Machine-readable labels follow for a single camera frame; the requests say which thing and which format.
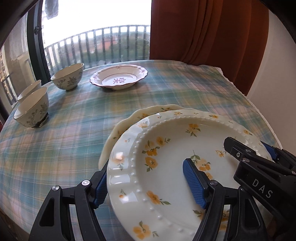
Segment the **dark hanging garment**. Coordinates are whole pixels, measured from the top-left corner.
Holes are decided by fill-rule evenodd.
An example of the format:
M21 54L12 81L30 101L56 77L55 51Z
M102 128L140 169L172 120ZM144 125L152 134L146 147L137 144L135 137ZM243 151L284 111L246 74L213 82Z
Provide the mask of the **dark hanging garment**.
M58 0L45 0L45 13L48 20L58 16L58 10Z

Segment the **plaid tablecloth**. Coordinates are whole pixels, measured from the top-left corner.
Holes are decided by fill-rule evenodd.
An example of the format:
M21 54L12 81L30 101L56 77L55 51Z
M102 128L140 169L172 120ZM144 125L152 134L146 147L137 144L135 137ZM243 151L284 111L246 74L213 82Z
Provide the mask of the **plaid tablecloth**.
M8 117L1 130L1 218L17 240L29 238L52 186L72 187L94 174L114 126L138 109L177 104L208 111L281 146L267 120L226 79L224 70L168 60L137 64L148 71L147 77L120 91L91 84L95 67L84 70L74 90L48 83L49 118L40 128L26 128Z

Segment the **large yellow floral plate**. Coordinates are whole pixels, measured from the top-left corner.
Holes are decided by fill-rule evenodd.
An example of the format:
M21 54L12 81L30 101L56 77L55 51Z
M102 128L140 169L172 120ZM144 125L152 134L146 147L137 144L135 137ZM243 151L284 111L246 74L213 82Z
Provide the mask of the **large yellow floral plate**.
M103 146L103 149L99 158L99 162L98 162L98 169L101 170L103 168L117 140L132 125L134 125L135 123L137 123L138 121L142 120L147 116L150 116L156 113L162 113L169 110L179 110L179 109L192 109L192 108L184 108L176 104L153 105L147 108L140 108L135 112L133 112L128 118L121 120L119 123L117 123L114 126L113 130L111 131L109 137L107 138Z

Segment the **black window frame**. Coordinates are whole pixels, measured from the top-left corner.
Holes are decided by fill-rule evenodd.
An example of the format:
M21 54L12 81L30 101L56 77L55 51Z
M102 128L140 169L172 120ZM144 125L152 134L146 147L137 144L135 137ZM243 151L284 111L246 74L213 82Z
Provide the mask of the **black window frame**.
M37 80L50 81L42 43L43 1L1 1L1 122L20 93Z

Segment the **beaded yellow floral plate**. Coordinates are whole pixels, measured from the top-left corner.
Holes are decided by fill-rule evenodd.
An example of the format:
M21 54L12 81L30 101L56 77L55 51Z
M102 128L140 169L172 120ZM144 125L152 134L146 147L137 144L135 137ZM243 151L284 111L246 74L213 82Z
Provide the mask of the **beaded yellow floral plate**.
M108 162L112 208L134 240L192 240L204 215L183 174L191 158L198 170L237 188L238 161L224 140L232 137L266 159L271 156L245 127L223 116L170 110L139 120L115 143Z

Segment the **red patterned white plate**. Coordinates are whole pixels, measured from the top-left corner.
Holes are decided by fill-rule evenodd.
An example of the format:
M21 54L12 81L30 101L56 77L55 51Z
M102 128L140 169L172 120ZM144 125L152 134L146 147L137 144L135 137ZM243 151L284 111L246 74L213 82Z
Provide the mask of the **red patterned white plate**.
M103 89L123 90L132 87L147 74L142 66L121 64L98 70L90 77L90 83Z

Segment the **floral ceramic bowl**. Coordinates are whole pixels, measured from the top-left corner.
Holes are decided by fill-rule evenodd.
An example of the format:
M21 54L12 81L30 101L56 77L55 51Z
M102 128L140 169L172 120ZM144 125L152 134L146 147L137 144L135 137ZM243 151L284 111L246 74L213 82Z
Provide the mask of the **floral ceramic bowl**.
M74 89L82 78L83 69L84 63L73 64L56 72L51 81L61 90Z
M35 81L20 93L17 99L18 102L19 103L23 102L30 94L32 94L34 91L40 88L41 88L41 80Z
M48 108L48 89L41 87L18 106L14 113L14 120L27 128L33 128L45 118Z

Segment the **balcony railing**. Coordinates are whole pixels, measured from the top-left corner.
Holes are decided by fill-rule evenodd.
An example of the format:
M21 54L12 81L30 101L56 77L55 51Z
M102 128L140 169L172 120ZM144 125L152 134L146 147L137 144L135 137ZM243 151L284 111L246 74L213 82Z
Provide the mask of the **balcony railing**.
M149 58L151 27L121 25L98 28L62 38L43 47L46 73L79 62L86 69L99 65ZM37 80L27 41L27 25L17 24L1 47L1 100L5 108Z

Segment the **right red curtain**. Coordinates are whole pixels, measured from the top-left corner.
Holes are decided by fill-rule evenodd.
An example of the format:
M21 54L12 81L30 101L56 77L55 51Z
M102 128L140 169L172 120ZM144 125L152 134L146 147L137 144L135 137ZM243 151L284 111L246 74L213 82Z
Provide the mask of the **right red curtain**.
M153 1L151 14L151 59L219 67L248 94L268 38L262 2Z

